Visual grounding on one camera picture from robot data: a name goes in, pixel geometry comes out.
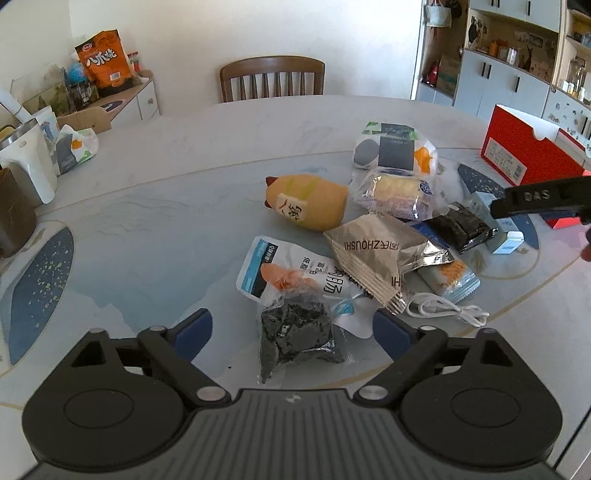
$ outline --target black pouch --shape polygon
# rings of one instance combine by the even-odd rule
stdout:
[[[261,382],[291,361],[313,358],[341,363],[329,309],[313,290],[287,290],[261,313]]]
[[[425,220],[425,223],[459,253],[483,244],[496,233],[462,204],[454,202],[449,208],[446,215]]]

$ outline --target dining table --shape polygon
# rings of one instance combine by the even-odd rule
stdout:
[[[128,338],[207,308],[213,335],[193,364],[234,396],[241,388],[353,393],[383,371],[391,359],[376,340],[346,333],[344,362],[283,365],[261,384],[261,309],[236,288],[258,235],[332,256],[322,234],[265,208],[265,178],[311,173],[348,185],[353,149],[369,121],[408,125],[437,148],[449,202],[509,186],[480,156],[487,130],[481,120],[413,100],[245,100],[187,116],[164,109],[160,117],[100,134],[97,155],[60,176],[53,201],[37,208],[31,239],[0,261],[0,480],[35,465],[22,409],[93,327]],[[345,221],[363,213],[348,201]],[[539,215],[524,216],[522,225],[526,242],[515,252],[492,255],[481,245],[462,255],[481,282],[462,303],[490,313],[487,327],[556,398],[563,427],[548,464],[565,478],[588,480],[591,265],[579,258],[585,228],[551,229]],[[416,274],[406,280],[411,290],[427,289]],[[429,323],[450,336],[478,331],[455,317]]]

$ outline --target silver foil bag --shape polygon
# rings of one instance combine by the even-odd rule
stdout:
[[[452,253],[400,220],[370,212],[324,233],[340,266],[393,313],[404,311],[402,277],[454,260]]]

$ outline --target white wall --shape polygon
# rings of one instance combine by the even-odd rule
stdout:
[[[298,54],[326,63],[325,94],[409,98],[421,0],[70,0],[81,43],[117,28],[154,72],[166,115],[219,103],[219,69]]]
[[[72,48],[69,0],[12,0],[0,10],[0,85],[46,63],[64,66]],[[0,105],[0,127],[16,123]]]

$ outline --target white charging cable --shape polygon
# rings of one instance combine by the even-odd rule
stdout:
[[[417,305],[416,310],[411,310],[413,304]],[[458,317],[460,320],[474,327],[483,327],[486,325],[486,319],[490,315],[490,313],[484,312],[476,305],[462,307],[434,293],[416,293],[413,295],[408,303],[406,312],[411,317],[421,319]]]

